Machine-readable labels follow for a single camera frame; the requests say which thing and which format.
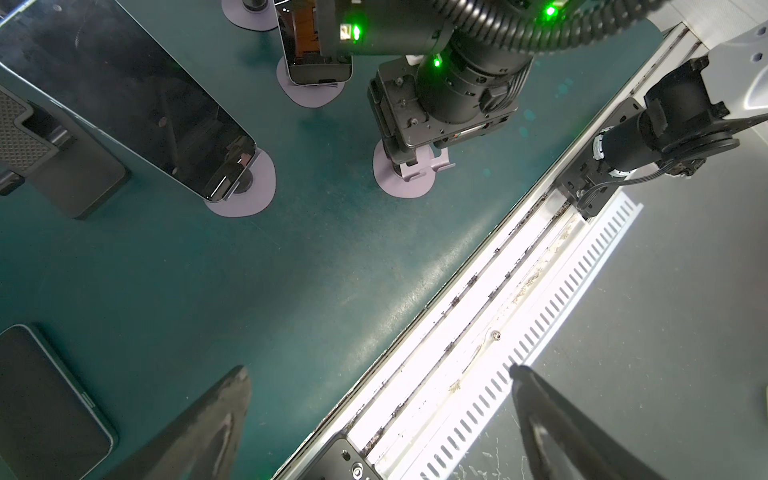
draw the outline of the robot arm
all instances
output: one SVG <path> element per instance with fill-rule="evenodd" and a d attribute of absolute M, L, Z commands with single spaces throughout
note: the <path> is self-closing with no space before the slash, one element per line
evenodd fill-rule
<path fill-rule="evenodd" d="M 533 57 L 627 28 L 666 0 L 333 0 L 318 2 L 324 55 L 424 55 L 380 65 L 369 87 L 387 157 L 504 127 Z"/>
<path fill-rule="evenodd" d="M 646 109 L 595 136 L 559 183 L 586 217 L 615 187 L 663 174 L 690 176 L 713 155 L 739 146 L 733 136 L 768 120 L 768 22 L 682 64 L 645 95 Z M 625 180 L 656 164 L 655 174 Z"/>

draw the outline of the white wall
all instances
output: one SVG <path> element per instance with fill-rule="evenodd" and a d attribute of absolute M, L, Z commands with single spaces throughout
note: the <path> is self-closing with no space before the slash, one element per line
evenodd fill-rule
<path fill-rule="evenodd" d="M 684 22 L 713 48 L 768 21 L 768 0 L 672 0 L 648 18 L 661 31 Z M 754 130 L 768 143 L 768 122 Z"/>

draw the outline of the smartphone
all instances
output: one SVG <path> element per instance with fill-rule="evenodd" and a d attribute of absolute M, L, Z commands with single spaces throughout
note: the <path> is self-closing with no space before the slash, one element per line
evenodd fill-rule
<path fill-rule="evenodd" d="M 39 331 L 0 333 L 0 474 L 80 480 L 117 436 Z"/>
<path fill-rule="evenodd" d="M 275 2 L 288 77 L 297 85 L 334 84 L 352 77 L 352 57 L 320 53 L 315 0 Z"/>

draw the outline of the phone screen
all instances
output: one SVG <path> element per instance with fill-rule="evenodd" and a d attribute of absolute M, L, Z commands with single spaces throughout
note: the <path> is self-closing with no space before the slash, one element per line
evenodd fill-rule
<path fill-rule="evenodd" d="M 0 334 L 0 478 L 78 480 L 112 443 L 27 327 Z"/>
<path fill-rule="evenodd" d="M 320 53 L 315 0 L 276 2 L 277 21 L 291 80 L 297 84 L 347 81 L 352 59 Z"/>
<path fill-rule="evenodd" d="M 16 10 L 0 22 L 0 84 L 34 85 L 39 92 L 17 93 L 43 108 L 66 105 L 108 150 L 117 147 L 96 131 L 205 200 L 228 194 L 243 169 L 227 147 L 246 131 L 115 0 L 68 0 L 55 14 L 51 5 L 0 0 L 0 11 Z"/>

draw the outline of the metal bracket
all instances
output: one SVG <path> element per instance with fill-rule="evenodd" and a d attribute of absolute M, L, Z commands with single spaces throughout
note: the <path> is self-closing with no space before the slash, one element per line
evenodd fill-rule
<path fill-rule="evenodd" d="M 422 145 L 415 149 L 415 155 L 416 162 L 413 165 L 392 165 L 383 142 L 376 145 L 373 151 L 373 176 L 382 190 L 398 198 L 421 197 L 432 188 L 437 172 L 455 167 L 449 160 L 447 148 L 441 149 L 440 155 L 435 157 L 432 147 Z"/>
<path fill-rule="evenodd" d="M 371 465 L 343 435 L 328 442 L 325 451 L 301 476 L 302 480 L 381 480 Z"/>
<path fill-rule="evenodd" d="M 632 118 L 642 109 L 634 98 L 627 98 L 611 112 L 608 119 L 600 126 L 599 131 L 605 131 Z M 605 178 L 605 175 L 608 174 L 608 172 L 599 170 L 601 163 L 595 159 L 596 154 L 599 153 L 599 149 L 595 147 L 594 142 L 587 142 L 576 155 L 576 158 L 563 170 L 555 181 L 554 184 L 558 186 L 560 192 L 573 204 L 578 201 L 580 192 L 594 184 L 600 183 Z M 617 188 L 607 187 L 599 191 L 589 205 L 581 211 L 581 215 L 586 219 L 595 217 L 613 197 Z"/>

